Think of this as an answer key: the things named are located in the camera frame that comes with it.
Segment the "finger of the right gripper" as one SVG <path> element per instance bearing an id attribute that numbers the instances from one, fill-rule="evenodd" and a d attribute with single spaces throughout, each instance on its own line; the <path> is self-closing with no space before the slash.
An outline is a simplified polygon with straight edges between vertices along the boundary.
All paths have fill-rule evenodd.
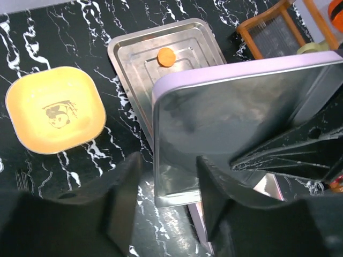
<path id="1" fill-rule="evenodd" d="M 342 102 L 232 161 L 233 171 L 262 171 L 332 182 L 342 175 Z"/>

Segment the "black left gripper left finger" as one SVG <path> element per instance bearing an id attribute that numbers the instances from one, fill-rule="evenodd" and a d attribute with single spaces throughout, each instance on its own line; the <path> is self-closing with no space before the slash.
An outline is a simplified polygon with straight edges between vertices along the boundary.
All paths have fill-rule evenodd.
<path id="1" fill-rule="evenodd" d="M 127 256 L 141 155 L 57 199 L 1 191 L 1 256 Z"/>

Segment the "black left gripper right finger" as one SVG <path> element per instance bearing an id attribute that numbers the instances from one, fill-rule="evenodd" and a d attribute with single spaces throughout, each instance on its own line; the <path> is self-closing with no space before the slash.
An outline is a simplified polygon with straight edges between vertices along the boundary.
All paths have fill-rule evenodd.
<path id="1" fill-rule="evenodd" d="M 196 158 L 215 256 L 342 256 L 342 195 L 280 201 Z"/>

